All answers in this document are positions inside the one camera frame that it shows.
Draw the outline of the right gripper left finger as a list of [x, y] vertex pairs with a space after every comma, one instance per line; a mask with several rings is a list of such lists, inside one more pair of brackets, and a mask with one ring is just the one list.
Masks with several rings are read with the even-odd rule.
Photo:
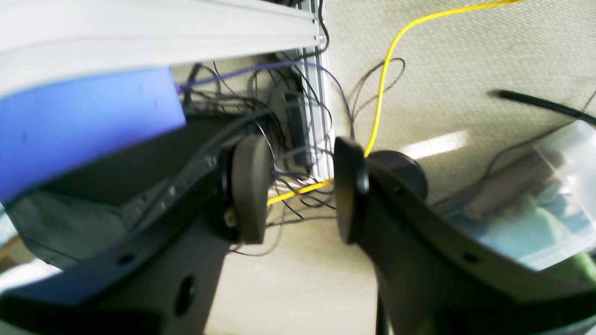
[[37, 335], [202, 335], [233, 244], [262, 244], [273, 158], [262, 135], [192, 159], [141, 230], [1, 295], [1, 319]]

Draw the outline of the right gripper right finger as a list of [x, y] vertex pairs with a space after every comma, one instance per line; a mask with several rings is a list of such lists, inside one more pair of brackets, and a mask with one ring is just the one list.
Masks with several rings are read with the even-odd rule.
[[370, 259], [396, 335], [584, 335], [595, 289], [532, 271], [436, 214], [351, 138], [334, 144], [337, 224]]

